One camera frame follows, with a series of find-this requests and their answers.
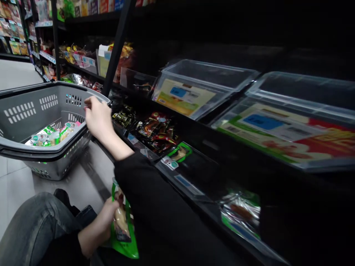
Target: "jeans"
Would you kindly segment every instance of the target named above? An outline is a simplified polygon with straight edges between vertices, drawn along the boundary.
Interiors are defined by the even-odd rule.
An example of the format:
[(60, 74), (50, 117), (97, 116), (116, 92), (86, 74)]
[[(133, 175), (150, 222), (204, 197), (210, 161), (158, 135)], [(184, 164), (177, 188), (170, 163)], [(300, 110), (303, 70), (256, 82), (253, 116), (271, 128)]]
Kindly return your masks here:
[(36, 266), (53, 239), (78, 229), (80, 223), (60, 200), (40, 193), (12, 218), (0, 242), (0, 265)]

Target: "black jacket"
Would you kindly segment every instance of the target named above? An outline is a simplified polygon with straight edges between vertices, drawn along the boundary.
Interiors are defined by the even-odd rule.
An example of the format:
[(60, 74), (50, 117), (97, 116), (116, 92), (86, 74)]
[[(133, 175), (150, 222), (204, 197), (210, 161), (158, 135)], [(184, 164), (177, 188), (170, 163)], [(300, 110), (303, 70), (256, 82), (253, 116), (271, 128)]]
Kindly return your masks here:
[[(115, 163), (115, 178), (131, 204), (139, 259), (114, 250), (116, 265), (240, 265), (140, 153)], [(55, 239), (41, 265), (89, 265), (81, 253), (78, 232)]]

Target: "basket ventilation slot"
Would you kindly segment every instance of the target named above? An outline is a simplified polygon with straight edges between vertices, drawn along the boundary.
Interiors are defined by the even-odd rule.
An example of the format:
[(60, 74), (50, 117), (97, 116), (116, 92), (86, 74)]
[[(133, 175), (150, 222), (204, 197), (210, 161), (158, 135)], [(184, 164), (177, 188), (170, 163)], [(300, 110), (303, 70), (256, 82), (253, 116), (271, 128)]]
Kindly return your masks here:
[(65, 102), (68, 104), (76, 105), (81, 107), (81, 97), (76, 95), (67, 94)]
[(41, 104), (42, 111), (44, 111), (50, 107), (57, 105), (58, 97), (55, 94), (47, 97), (43, 97), (40, 99), (40, 104)]
[(71, 113), (68, 114), (68, 121), (76, 122), (79, 121), (80, 123), (83, 123), (85, 119), (80, 116), (80, 115), (73, 115)]
[(5, 115), (11, 124), (21, 121), (36, 114), (33, 102), (24, 103), (4, 110)]

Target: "white floor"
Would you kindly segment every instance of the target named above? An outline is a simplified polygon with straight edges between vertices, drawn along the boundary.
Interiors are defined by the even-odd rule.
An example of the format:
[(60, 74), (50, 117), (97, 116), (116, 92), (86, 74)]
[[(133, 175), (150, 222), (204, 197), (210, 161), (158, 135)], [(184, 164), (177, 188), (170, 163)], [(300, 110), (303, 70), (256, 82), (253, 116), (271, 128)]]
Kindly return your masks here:
[[(30, 63), (0, 60), (0, 90), (43, 82)], [(48, 181), (33, 175), (22, 162), (0, 156), (0, 239), (19, 206), (37, 193), (62, 188), (72, 205), (91, 205), (98, 213), (110, 196), (114, 166), (103, 151), (90, 143), (86, 152), (62, 181)]]

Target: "green snack package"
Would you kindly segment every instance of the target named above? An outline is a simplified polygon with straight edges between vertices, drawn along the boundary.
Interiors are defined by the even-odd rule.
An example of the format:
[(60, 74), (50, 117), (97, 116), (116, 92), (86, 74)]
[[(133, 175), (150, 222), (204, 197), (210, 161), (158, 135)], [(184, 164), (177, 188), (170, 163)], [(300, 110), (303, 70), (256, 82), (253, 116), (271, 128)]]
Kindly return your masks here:
[(131, 220), (131, 207), (115, 178), (112, 179), (112, 201), (114, 200), (119, 202), (120, 207), (116, 210), (114, 221), (111, 224), (111, 246), (128, 258), (138, 259), (138, 247)]

